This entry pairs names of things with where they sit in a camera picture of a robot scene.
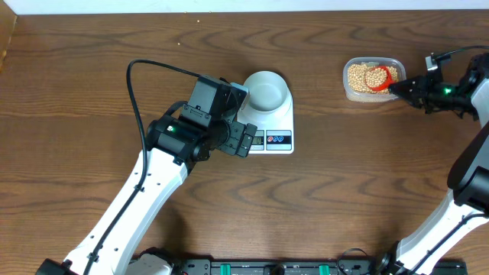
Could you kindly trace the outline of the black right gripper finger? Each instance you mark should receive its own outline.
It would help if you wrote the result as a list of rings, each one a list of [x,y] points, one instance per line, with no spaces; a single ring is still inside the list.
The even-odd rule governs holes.
[[[427,80],[426,76],[415,76],[413,78],[405,79],[390,84],[388,89],[391,92],[410,91],[410,90],[420,89],[422,86],[426,84],[426,80]]]
[[[422,108],[423,101],[416,90],[406,86],[389,86],[391,94],[404,100],[408,105],[414,108]]]

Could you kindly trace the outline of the red plastic measuring scoop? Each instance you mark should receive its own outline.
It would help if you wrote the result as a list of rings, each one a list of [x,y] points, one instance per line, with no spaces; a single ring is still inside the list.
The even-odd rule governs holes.
[[[374,66],[365,73],[364,82],[370,90],[380,92],[393,84],[393,77],[387,66]]]

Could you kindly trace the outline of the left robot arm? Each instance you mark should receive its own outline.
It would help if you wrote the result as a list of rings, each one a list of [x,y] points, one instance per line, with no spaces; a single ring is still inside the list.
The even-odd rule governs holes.
[[[163,115],[148,128],[147,146],[131,175],[86,238],[62,262],[46,259],[39,274],[163,274],[175,264],[155,251],[134,259],[135,249],[164,203],[195,164],[212,150],[246,157],[255,125],[233,118],[206,121]]]

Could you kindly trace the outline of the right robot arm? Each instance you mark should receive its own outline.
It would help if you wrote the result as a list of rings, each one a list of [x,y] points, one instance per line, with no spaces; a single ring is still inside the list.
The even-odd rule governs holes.
[[[395,243],[375,274],[430,274],[439,260],[464,236],[488,222],[488,51],[471,58],[456,85],[443,80],[442,63],[451,53],[426,58],[427,73],[393,83],[390,93],[427,114],[471,115],[481,130],[455,161],[448,192],[436,210],[411,235]]]

